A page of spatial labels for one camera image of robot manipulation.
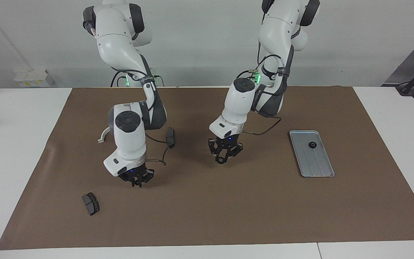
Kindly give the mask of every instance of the white robotic arm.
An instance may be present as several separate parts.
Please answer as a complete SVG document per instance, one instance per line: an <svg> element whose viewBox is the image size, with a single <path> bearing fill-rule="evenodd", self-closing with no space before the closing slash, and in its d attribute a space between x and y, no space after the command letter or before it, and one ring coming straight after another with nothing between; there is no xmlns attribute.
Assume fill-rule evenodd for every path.
<svg viewBox="0 0 414 259"><path fill-rule="evenodd" d="M83 26L96 38L102 60L126 73L128 80L139 80L145 92L146 101L115 105L108 113L117 149L103 162L113 176L141 187L154 175L145 164L145 130L157 130L166 123L154 77L134 48L151 42L151 31L145 29L140 7L123 0L104 0L103 5L86 8L83 16Z"/></svg>
<svg viewBox="0 0 414 259"><path fill-rule="evenodd" d="M250 110L277 118L290 75L295 51L293 44L297 45L296 50L306 45L307 34L301 26L312 23L319 5L319 0L263 0L259 41L269 55L256 67L259 69L264 63L260 72L249 72L253 74L251 77L269 79L270 86L259 84L258 80L253 82L251 77L237 78L230 86L222 115L209 127L217 136L209 139L209 147L218 163L225 163L228 157L236 156L243 149L237 140ZM222 150L226 150L224 157L220 157Z"/></svg>

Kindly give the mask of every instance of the brown mat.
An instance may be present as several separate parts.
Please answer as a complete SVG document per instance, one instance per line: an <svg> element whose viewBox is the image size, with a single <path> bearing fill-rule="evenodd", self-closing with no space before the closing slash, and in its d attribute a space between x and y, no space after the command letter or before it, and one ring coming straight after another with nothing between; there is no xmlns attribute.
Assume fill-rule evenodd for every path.
<svg viewBox="0 0 414 259"><path fill-rule="evenodd" d="M242 134L244 150L219 165L209 124L225 88L165 88L163 139L176 130L166 167L143 186L112 177L102 165L113 138L97 138L112 105L144 100L134 88L76 88L0 240L0 249L180 246L414 240L414 194L350 87L290 87L282 122L264 136ZM248 131L274 123L251 113ZM317 130L333 178L302 178L290 130ZM147 140L148 158L164 145ZM100 212L89 216L82 195Z"/></svg>

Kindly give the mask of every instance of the white wall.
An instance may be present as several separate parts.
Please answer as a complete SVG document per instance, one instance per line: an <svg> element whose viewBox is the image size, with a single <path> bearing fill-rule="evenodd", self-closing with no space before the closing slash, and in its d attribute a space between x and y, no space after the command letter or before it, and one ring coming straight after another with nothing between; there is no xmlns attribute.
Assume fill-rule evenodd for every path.
<svg viewBox="0 0 414 259"><path fill-rule="evenodd" d="M134 0L154 40L141 47L166 85L229 85L255 67L261 0ZM414 49L414 0L321 0L297 53L292 85L381 85ZM113 71L82 28L100 0L0 0L0 28L59 87L108 86ZM0 42L0 87L20 66Z"/></svg>

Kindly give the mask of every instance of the white robot forearm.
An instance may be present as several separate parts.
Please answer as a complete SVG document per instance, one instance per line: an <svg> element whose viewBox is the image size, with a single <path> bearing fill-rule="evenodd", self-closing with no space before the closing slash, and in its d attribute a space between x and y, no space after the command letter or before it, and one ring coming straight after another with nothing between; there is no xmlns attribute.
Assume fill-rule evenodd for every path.
<svg viewBox="0 0 414 259"><path fill-rule="evenodd" d="M301 26L312 23L319 4L319 0L263 0L265 15L259 40L269 55L264 59L259 73L260 78L269 79L267 82L271 86L238 78L230 87L222 115L209 127L217 136L216 139L209 139L209 147L218 163L225 163L228 157L236 156L243 149L237 139L250 110L269 118L275 118L281 110L295 51L293 43L297 45L296 50L305 46L308 38ZM235 87L238 80L243 84L253 84L253 89L250 87L248 92L240 92ZM226 149L226 155L220 157L223 149Z"/></svg>
<svg viewBox="0 0 414 259"><path fill-rule="evenodd" d="M160 129L166 123L166 110L150 68L134 48L148 44L151 31L145 30L140 7L123 0L104 0L103 5L86 8L83 16L83 26L97 39L102 60L125 72L128 79L138 79L145 92L146 101L115 105L108 113L117 148L103 162L113 176L141 187L154 174L145 165L145 130Z"/></svg>

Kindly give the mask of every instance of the white table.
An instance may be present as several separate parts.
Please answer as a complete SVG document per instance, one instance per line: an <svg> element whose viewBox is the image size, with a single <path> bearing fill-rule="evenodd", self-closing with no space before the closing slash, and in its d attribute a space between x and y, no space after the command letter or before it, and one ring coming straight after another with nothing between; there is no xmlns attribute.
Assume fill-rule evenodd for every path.
<svg viewBox="0 0 414 259"><path fill-rule="evenodd" d="M0 238L70 91L0 89ZM414 100L393 88L355 87L355 92L414 192ZM414 258L414 241L0 251L0 258L31 257L408 259Z"/></svg>

